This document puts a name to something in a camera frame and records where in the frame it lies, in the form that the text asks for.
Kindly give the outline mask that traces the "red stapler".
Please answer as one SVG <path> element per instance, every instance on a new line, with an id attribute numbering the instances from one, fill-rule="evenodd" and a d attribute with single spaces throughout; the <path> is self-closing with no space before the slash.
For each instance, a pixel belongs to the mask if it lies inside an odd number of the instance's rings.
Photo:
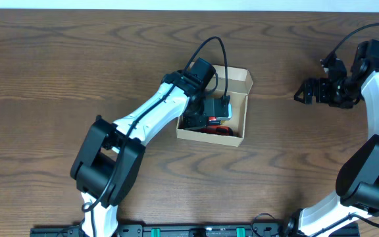
<path id="1" fill-rule="evenodd" d="M 220 120 L 218 120 L 216 117 L 209 117 L 207 119 L 207 125 L 208 126 L 220 126 L 222 123 Z"/>

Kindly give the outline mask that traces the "red utility knife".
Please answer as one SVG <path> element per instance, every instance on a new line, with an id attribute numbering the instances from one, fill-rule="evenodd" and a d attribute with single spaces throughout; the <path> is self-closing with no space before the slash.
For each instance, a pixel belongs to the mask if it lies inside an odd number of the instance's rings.
<path id="1" fill-rule="evenodd" d="M 234 136 L 233 130 L 228 126 L 207 126 L 197 130 L 197 132 L 220 136 Z"/>

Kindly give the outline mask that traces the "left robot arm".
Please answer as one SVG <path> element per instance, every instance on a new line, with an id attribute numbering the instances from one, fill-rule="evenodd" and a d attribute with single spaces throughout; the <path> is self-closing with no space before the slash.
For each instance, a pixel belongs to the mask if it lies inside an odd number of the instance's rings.
<path id="1" fill-rule="evenodd" d="M 206 60 L 191 60 L 185 69 L 166 74 L 157 92 L 134 112 L 114 122 L 96 118 L 70 170 L 84 200 L 80 236 L 116 234 L 118 205 L 136 181 L 147 144 L 203 98 L 216 76 Z"/>

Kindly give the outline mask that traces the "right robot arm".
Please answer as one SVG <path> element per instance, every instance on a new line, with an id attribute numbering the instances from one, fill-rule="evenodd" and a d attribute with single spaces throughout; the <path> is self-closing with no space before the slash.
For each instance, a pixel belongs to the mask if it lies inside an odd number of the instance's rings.
<path id="1" fill-rule="evenodd" d="M 335 53 L 321 65 L 327 76 L 305 80 L 294 99 L 340 109 L 363 101 L 368 139 L 341 167 L 335 190 L 314 206 L 296 211 L 281 236 L 348 236 L 355 221 L 379 228 L 371 220 L 379 217 L 379 41 L 357 46 L 350 75 Z"/>

